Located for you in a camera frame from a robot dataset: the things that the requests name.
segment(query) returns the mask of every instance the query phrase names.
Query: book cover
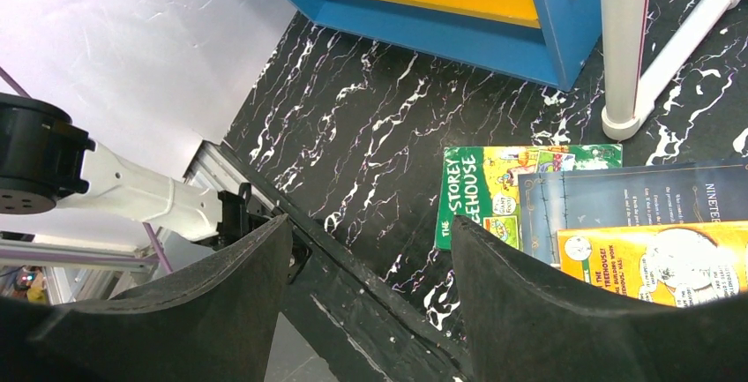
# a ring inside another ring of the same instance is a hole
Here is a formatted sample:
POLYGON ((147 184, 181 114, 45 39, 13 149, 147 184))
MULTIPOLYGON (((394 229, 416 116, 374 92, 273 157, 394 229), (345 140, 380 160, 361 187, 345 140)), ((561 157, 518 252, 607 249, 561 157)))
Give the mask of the book cover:
POLYGON ((651 303, 689 307, 748 289, 748 221, 558 231, 561 270, 651 303))
POLYGON ((520 176, 523 251, 559 263, 560 229, 748 220, 748 159, 520 176))
POLYGON ((521 249, 519 175, 620 168, 620 145, 456 146, 445 149, 435 244, 449 250, 452 220, 465 215, 521 249))

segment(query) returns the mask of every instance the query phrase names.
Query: marble surface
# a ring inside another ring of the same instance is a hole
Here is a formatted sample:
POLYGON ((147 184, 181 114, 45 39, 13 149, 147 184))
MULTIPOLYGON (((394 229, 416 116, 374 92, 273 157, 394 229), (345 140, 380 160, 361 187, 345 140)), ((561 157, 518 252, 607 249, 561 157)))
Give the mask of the marble surface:
MULTIPOLYGON (((645 64, 696 0, 650 0, 645 64)), ((748 5, 665 89, 625 165, 748 155, 748 5)), ((463 339, 449 253, 433 248, 446 146, 592 144, 602 44, 570 93, 293 20, 226 142, 445 336, 463 339)))

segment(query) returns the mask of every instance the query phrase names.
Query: white wall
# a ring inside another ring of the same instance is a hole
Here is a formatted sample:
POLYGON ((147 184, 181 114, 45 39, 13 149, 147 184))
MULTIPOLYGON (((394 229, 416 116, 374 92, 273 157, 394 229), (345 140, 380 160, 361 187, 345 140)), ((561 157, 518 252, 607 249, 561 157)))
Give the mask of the white wall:
MULTIPOLYGON (((0 0, 0 65, 113 151, 181 177, 202 139, 221 141, 294 12, 285 0, 0 0)), ((96 212, 2 215, 0 228, 147 244, 141 225, 96 212)))

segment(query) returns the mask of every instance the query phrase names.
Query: pvc pipe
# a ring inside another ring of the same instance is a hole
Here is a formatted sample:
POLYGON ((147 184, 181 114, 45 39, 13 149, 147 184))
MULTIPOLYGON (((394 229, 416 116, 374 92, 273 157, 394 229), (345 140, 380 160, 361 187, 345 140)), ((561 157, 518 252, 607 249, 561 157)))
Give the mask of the pvc pipe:
POLYGON ((634 114, 648 0, 601 0, 605 65, 602 123, 613 139, 630 138, 639 129, 634 114))
POLYGON ((688 19, 641 76, 636 93, 636 117, 644 122, 655 109, 655 100, 712 30, 730 0, 700 0, 688 19))

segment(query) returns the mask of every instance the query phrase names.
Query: book illustration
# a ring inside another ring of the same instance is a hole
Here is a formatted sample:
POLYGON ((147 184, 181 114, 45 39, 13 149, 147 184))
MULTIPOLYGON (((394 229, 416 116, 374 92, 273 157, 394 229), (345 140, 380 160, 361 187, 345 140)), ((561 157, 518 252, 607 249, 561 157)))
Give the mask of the book illustration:
POLYGON ((565 172, 574 170, 574 154, 539 151, 536 173, 565 172))
POLYGON ((435 244, 449 250, 455 215, 465 215, 496 233, 505 230, 508 243, 522 248, 520 176, 534 174, 540 153, 544 162, 564 169, 573 158, 575 169, 620 167, 621 146, 458 146, 445 149, 435 244))
POLYGON ((522 175, 523 251, 556 264, 560 229, 748 220, 747 176, 748 159, 522 175))
POLYGON ((748 290, 748 221, 558 231, 561 270, 643 301, 690 307, 748 290))

